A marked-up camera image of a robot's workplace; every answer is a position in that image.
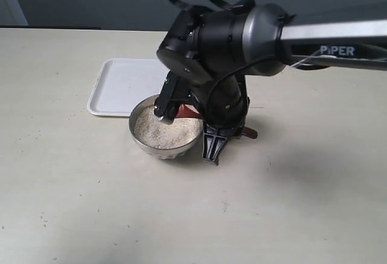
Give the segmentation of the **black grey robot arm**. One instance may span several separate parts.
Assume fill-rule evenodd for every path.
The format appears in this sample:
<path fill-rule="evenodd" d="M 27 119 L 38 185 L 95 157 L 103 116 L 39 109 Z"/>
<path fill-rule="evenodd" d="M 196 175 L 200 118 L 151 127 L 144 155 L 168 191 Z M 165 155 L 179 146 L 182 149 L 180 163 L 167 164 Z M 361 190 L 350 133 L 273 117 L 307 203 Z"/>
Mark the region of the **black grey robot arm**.
<path fill-rule="evenodd" d="M 203 121 L 203 159 L 217 163 L 228 140 L 256 138 L 246 127 L 246 77 L 271 77 L 286 66 L 386 69 L 386 4 L 288 14 L 276 4 L 242 0 L 228 10 L 188 7 L 158 47 L 168 69 L 154 113 L 172 123 L 183 104 Z"/>

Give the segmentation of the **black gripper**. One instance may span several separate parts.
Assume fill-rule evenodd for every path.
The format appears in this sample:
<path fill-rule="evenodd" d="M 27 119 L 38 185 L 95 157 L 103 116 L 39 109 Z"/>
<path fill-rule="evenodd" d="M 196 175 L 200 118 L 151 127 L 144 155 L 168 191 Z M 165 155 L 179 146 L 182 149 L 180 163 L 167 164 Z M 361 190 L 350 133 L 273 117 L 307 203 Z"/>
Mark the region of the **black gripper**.
<path fill-rule="evenodd" d="M 191 86 L 203 125 L 202 159 L 214 165 L 219 164 L 219 156 L 228 140 L 235 134 L 240 139 L 244 133 L 246 120 L 246 80 L 244 76 L 232 76 L 222 81 L 210 92 L 214 81 L 201 86 Z"/>

